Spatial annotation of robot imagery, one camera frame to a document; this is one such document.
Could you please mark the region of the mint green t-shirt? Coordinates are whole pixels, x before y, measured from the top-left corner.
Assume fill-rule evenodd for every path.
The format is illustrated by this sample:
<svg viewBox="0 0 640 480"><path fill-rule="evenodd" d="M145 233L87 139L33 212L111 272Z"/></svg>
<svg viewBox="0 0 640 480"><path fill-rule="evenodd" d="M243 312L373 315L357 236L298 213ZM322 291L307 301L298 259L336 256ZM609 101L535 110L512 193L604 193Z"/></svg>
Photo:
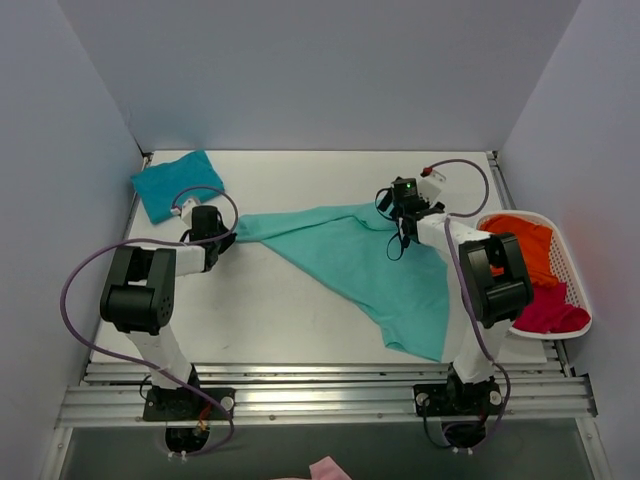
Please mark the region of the mint green t-shirt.
<svg viewBox="0 0 640 480"><path fill-rule="evenodd" d="M372 204L247 214L237 239L260 243L354 303L380 329L383 343L442 359L449 324L448 267L432 247L401 251L393 222Z"/></svg>

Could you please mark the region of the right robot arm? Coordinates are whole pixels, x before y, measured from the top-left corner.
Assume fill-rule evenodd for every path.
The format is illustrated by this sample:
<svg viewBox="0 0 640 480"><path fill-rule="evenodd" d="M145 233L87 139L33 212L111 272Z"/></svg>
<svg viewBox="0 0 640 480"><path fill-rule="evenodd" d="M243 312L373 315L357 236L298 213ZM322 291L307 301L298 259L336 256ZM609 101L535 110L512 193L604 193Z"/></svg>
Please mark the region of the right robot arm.
<svg viewBox="0 0 640 480"><path fill-rule="evenodd" d="M452 362L457 379L443 391L447 406L464 413L480 400L477 384L494 375L509 329L533 301L533 287L516 236L465 224L463 215L447 213L436 200L440 191L434 173L398 177L381 190L376 209L395 223L402 249L416 243L451 259L470 326Z"/></svg>

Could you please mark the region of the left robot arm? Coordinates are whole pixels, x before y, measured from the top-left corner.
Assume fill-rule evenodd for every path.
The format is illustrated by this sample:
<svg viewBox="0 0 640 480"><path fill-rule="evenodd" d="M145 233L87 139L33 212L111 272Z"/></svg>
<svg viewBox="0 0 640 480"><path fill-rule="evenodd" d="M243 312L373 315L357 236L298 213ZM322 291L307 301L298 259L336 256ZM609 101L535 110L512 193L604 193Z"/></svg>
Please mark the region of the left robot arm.
<svg viewBox="0 0 640 480"><path fill-rule="evenodd" d="M236 234L219 209L189 207L185 246L115 250L100 300L101 318L136 347L151 373L152 385L169 391L166 408L179 419L194 417L202 405L195 367L183 354L170 326L176 279L211 271Z"/></svg>

